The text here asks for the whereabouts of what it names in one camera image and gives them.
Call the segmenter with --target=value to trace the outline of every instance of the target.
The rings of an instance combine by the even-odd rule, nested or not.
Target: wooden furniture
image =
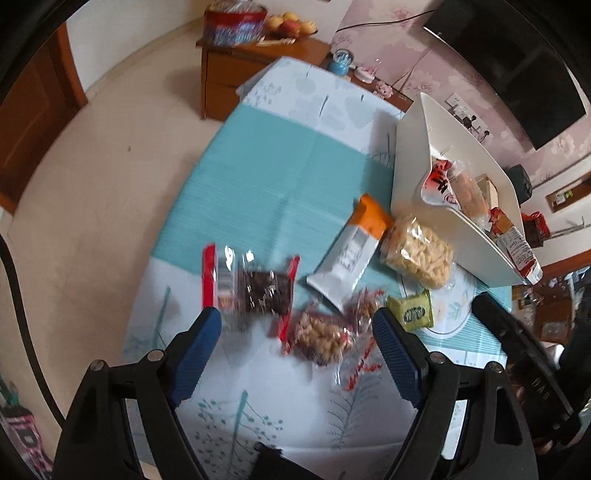
[[[327,56],[320,66],[326,69],[331,60],[332,57],[330,55]],[[351,83],[359,85],[360,87],[366,89],[368,92],[373,92],[375,90],[376,83],[379,82],[379,79],[375,79],[372,83],[364,83],[353,74],[353,69],[349,69],[347,76],[351,79]],[[397,90],[394,90],[394,94],[390,98],[385,98],[384,100],[394,105],[396,108],[401,109],[403,112],[406,112],[413,104],[413,101],[410,98],[408,98],[406,95],[403,95]]]
[[[51,144],[86,103],[64,23],[0,105],[0,206],[9,213]]]
[[[255,73],[282,56],[312,65],[320,65],[330,45],[314,38],[303,38],[293,45],[258,47],[255,44],[234,48],[215,47],[199,40],[201,53],[201,116],[222,122],[238,105],[236,88]]]

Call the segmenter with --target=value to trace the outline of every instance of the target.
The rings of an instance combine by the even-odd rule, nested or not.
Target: tiled floor
[[[88,364],[120,359],[135,292],[168,210],[220,126],[199,107],[198,31],[150,53],[93,98],[39,165],[0,231],[31,336],[64,414]],[[25,358],[0,275],[0,372],[53,456],[59,428]]]

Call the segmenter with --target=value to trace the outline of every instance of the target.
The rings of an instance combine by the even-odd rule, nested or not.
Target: wooden drawer
[[[236,87],[207,82],[205,85],[205,117],[226,121],[238,103]]]
[[[266,66],[266,63],[210,51],[207,54],[207,82],[239,87]]]

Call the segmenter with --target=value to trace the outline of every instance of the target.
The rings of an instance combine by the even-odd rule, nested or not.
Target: blue gripper pad
[[[400,396],[418,408],[423,401],[421,371],[400,338],[401,335],[411,334],[405,332],[394,315],[385,310],[379,309],[374,314],[372,328],[375,340]]]
[[[193,395],[221,333],[222,317],[219,311],[206,308],[188,331],[179,333],[170,342],[166,350],[172,365],[176,364],[176,369],[168,400],[174,408]]]

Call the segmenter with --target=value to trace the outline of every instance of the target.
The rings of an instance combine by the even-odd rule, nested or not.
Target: red package
[[[542,269],[521,232],[498,207],[491,210],[491,223],[497,244],[506,250],[521,276],[532,285],[538,283],[542,279]]]
[[[541,212],[534,212],[531,215],[522,213],[521,219],[524,222],[531,222],[532,220],[535,222],[535,227],[540,234],[541,240],[549,240],[552,236],[552,233],[550,233],[550,228],[548,228],[548,224],[546,223],[546,219]]]
[[[421,188],[421,198],[428,205],[448,206],[460,209],[456,195],[447,178],[447,172],[453,167],[449,160],[433,159],[431,173]]]

